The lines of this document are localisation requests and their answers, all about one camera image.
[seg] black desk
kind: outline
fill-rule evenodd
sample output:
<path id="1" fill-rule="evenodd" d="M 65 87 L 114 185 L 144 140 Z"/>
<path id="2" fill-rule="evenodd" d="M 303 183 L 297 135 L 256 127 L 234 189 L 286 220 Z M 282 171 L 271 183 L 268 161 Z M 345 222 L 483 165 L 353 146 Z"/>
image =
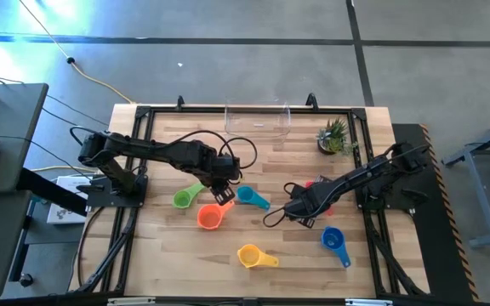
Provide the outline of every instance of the black desk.
<path id="1" fill-rule="evenodd" d="M 86 214 L 82 197 L 23 168 L 30 147 L 30 142 L 24 139 L 33 137 L 47 91 L 47 84 L 0 85 L 0 136 L 23 138 L 0 138 L 0 295 L 7 276 L 10 281 L 20 278 L 27 252 L 25 240 L 30 218 L 26 219 L 26 212 L 32 213 L 28 210 L 31 194 Z"/>

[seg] clear plastic container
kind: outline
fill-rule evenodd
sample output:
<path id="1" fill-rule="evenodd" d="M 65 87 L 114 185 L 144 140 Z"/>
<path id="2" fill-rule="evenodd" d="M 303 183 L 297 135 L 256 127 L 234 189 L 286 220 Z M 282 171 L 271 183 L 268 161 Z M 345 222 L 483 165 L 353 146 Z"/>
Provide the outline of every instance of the clear plastic container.
<path id="1" fill-rule="evenodd" d="M 254 143 L 282 144 L 290 132 L 290 108 L 286 101 L 239 105 L 226 101 L 225 131 L 231 137 L 245 137 Z"/>

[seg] yellow measuring cup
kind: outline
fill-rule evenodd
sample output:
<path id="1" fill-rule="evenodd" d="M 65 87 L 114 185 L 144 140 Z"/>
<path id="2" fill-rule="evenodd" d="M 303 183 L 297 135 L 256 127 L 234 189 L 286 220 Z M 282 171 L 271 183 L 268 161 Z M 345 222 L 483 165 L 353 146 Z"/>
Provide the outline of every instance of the yellow measuring cup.
<path id="1" fill-rule="evenodd" d="M 245 245 L 237 251 L 239 261 L 245 268 L 251 268 L 257 265 L 278 267 L 279 259 L 274 258 L 258 249 L 255 245 Z"/>

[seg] orange measuring cup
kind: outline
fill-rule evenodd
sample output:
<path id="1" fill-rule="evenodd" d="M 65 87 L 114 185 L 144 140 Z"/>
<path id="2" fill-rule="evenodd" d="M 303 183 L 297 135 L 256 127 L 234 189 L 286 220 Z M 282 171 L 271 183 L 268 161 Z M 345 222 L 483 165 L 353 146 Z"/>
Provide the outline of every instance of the orange measuring cup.
<path id="1" fill-rule="evenodd" d="M 234 201 L 229 201 L 223 206 L 219 204 L 204 205 L 197 212 L 197 225 L 206 230 L 216 230 L 219 228 L 225 213 L 234 206 Z"/>

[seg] yellow cable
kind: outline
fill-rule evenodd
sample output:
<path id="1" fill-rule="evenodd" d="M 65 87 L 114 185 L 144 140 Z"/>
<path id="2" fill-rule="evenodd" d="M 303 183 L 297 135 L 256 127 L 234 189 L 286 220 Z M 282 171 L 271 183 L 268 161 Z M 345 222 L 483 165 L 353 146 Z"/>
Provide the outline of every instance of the yellow cable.
<path id="1" fill-rule="evenodd" d="M 41 171 L 47 171 L 47 170 L 54 170 L 54 169 L 78 169 L 78 170 L 83 170 L 83 171 L 89 171 L 89 172 L 97 172 L 97 169 L 88 169 L 85 167 L 69 167 L 69 166 L 50 166 L 50 167 L 43 167 L 43 168 L 38 168 L 38 169 L 30 169 L 31 172 L 41 172 Z"/>
<path id="2" fill-rule="evenodd" d="M 91 76 L 88 76 L 86 75 L 84 72 L 82 72 L 78 67 L 77 65 L 75 65 L 75 63 L 71 63 L 71 65 L 73 66 L 73 68 L 75 68 L 75 70 L 81 74 L 81 76 L 83 77 L 86 77 L 87 79 L 89 79 L 90 81 L 92 82 L 96 82 L 98 83 L 99 85 L 103 85 L 107 88 L 109 88 L 110 90 L 112 90 L 113 92 L 115 92 L 116 94 L 118 94 L 119 96 L 121 96 L 123 99 L 125 99 L 126 101 L 128 101 L 128 103 L 130 104 L 137 104 L 137 102 L 133 102 L 131 99 L 129 99 L 128 97 L 126 97 L 125 95 L 123 95 L 121 92 L 119 92 L 118 90 L 116 90 L 113 86 L 105 83 L 105 82 L 102 82 L 100 80 L 97 80 L 97 79 L 94 79 L 93 77 Z"/>
<path id="3" fill-rule="evenodd" d="M 24 8 L 26 8 L 27 12 L 30 13 L 31 17 L 33 17 L 33 19 L 35 19 L 35 21 L 44 29 L 45 32 L 47 32 L 48 36 L 50 37 L 50 39 L 52 39 L 52 41 L 56 44 L 56 46 L 60 49 L 60 52 L 66 57 L 66 59 L 69 59 L 70 56 L 67 55 L 66 51 L 64 51 L 64 49 L 60 46 L 60 44 L 58 42 L 56 42 L 56 40 L 54 39 L 54 37 L 52 36 L 52 34 L 50 34 L 50 32 L 48 31 L 48 29 L 43 25 L 43 23 L 41 22 L 41 20 L 39 20 L 37 17 L 35 17 L 35 15 L 33 14 L 33 12 L 26 6 L 25 3 L 22 2 L 22 0 L 20 0 L 20 3 L 22 3 L 22 6 L 24 6 Z M 116 90 L 113 86 L 105 83 L 105 82 L 102 82 L 100 80 L 97 80 L 97 79 L 94 79 L 93 77 L 91 76 L 87 76 L 84 72 L 82 72 L 80 69 L 78 69 L 77 65 L 75 65 L 74 62 L 69 62 L 69 64 L 71 64 L 75 70 L 81 74 L 81 76 L 83 77 L 86 77 L 87 79 L 89 79 L 90 81 L 92 82 L 96 82 L 98 83 L 99 85 L 103 85 L 107 88 L 109 88 L 110 90 L 112 90 L 113 92 L 115 92 L 116 94 L 118 94 L 119 96 L 121 96 L 123 99 L 125 99 L 126 101 L 128 101 L 128 103 L 130 104 L 137 104 L 137 102 L 133 102 L 130 98 L 126 97 L 125 95 L 123 95 L 121 92 L 119 92 L 118 90 Z"/>

